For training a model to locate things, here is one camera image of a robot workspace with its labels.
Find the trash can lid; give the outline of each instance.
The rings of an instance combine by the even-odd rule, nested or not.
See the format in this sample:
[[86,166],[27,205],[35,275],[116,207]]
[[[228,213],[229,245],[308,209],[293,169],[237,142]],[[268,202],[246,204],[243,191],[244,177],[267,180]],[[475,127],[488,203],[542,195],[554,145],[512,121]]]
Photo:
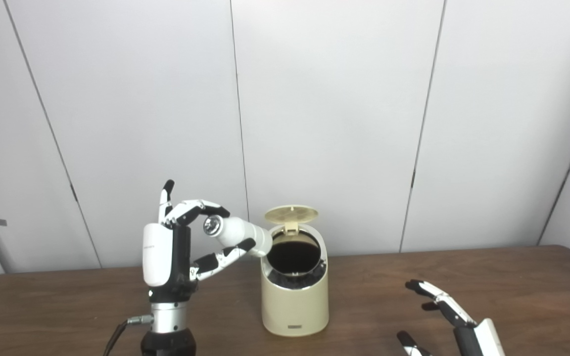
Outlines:
[[265,220],[270,223],[307,223],[318,216],[317,210],[305,205],[282,205],[271,208],[265,213]]

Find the open lid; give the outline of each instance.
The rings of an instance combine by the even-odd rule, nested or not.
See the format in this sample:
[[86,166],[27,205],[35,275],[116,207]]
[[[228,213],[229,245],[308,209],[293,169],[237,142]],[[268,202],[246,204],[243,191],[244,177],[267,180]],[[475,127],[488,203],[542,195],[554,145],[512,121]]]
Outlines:
[[282,205],[268,210],[265,220],[285,226],[285,235],[297,235],[299,223],[307,223],[318,216],[317,210],[305,205]]

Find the beige trash can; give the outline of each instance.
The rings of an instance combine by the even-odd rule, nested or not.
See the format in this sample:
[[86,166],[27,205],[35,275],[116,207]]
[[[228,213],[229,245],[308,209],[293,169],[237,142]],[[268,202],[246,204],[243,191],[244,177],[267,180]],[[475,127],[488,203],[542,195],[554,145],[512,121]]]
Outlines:
[[317,333],[329,322],[327,250],[321,234],[305,225],[318,212],[302,205],[276,207],[265,214],[272,249],[261,257],[263,325],[280,336]]

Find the open robotic hand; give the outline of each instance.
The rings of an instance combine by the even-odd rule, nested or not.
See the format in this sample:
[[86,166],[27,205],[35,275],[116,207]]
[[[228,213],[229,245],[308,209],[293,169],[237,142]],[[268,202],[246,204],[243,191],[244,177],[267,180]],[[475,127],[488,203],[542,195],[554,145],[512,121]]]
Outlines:
[[[477,324],[448,293],[429,282],[411,279],[406,282],[406,288],[433,299],[432,302],[422,304],[422,309],[441,311],[454,326],[454,336],[462,356],[505,356],[491,319],[486,318]],[[432,356],[426,349],[419,347],[406,331],[397,333],[397,338],[409,356]]]
[[[127,319],[120,324],[105,349],[105,356],[127,325],[151,324],[140,348],[143,356],[194,356],[196,343],[186,326],[186,307],[204,280],[237,261],[246,253],[262,257],[272,248],[272,236],[264,228],[206,200],[186,200],[173,207],[170,193],[175,183],[168,180],[160,195],[157,223],[144,227],[142,272],[149,286],[151,314]],[[207,216],[203,230],[224,249],[190,263],[190,223]]]

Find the wooden table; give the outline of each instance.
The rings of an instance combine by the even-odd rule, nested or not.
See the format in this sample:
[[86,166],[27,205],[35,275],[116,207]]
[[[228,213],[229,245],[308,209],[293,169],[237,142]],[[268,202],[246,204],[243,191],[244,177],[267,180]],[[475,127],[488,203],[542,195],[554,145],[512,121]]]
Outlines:
[[[199,356],[399,356],[405,329],[435,356],[459,354],[452,326],[403,287],[425,279],[475,319],[490,317],[507,356],[570,356],[570,250],[560,246],[332,257],[331,319],[313,336],[263,328],[257,261],[200,284],[189,325]],[[115,326],[147,313],[141,268],[0,275],[0,355],[101,355]],[[113,356],[138,356],[145,326]]]

